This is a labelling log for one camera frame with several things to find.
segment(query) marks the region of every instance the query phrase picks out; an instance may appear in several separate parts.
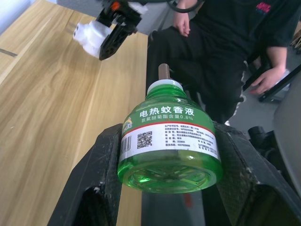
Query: black pants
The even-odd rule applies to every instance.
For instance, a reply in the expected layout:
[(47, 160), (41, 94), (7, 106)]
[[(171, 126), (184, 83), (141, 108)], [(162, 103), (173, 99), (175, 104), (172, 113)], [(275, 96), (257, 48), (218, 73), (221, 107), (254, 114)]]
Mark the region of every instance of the black pants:
[(169, 64), (181, 83), (196, 84), (212, 120), (225, 123), (233, 116), (241, 97), (244, 55), (226, 41), (205, 32), (190, 21), (183, 37), (174, 27), (153, 33), (147, 55), (146, 90), (158, 80), (158, 66)]

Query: wooden table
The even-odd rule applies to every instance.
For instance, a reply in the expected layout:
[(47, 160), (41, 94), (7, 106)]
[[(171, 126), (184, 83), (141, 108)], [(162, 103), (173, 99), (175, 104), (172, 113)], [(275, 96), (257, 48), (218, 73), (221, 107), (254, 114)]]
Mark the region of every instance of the wooden table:
[[(0, 36), (0, 225), (45, 226), (72, 168), (105, 128), (144, 100), (147, 36), (106, 61), (66, 32), (93, 18), (37, 0)], [(141, 192), (123, 186), (118, 226), (137, 226)]]

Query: white label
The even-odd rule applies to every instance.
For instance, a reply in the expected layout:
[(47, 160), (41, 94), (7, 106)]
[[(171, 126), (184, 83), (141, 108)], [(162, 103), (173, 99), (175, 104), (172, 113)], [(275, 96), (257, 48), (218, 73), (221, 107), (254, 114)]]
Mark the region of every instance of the white label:
[(160, 123), (127, 133), (121, 140), (119, 161), (157, 150), (190, 150), (220, 160), (212, 132), (185, 123)]

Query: person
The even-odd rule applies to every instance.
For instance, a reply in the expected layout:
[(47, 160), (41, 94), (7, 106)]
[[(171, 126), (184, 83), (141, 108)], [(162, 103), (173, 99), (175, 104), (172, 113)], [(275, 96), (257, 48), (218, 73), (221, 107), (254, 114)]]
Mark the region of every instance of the person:
[[(180, 0), (177, 7), (195, 3)], [(187, 13), (175, 12), (174, 25), (152, 36), (146, 86), (158, 80), (160, 64), (181, 69), (181, 62), (190, 62), (183, 67), (196, 77), (206, 112), (212, 120), (225, 123), (244, 101), (244, 61), (256, 48), (266, 50), (272, 69), (252, 84), (252, 92), (261, 94), (282, 78), (300, 11), (299, 0), (205, 0), (192, 20)]]

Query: liquid mosquito repellent bottle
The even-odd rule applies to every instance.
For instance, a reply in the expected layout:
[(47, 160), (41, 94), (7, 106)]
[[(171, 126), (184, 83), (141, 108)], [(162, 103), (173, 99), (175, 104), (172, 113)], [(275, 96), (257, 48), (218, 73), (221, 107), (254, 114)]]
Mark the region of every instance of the liquid mosquito repellent bottle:
[(221, 179), (213, 123), (178, 82), (153, 83), (126, 118), (118, 177), (133, 188), (170, 194), (198, 191)]

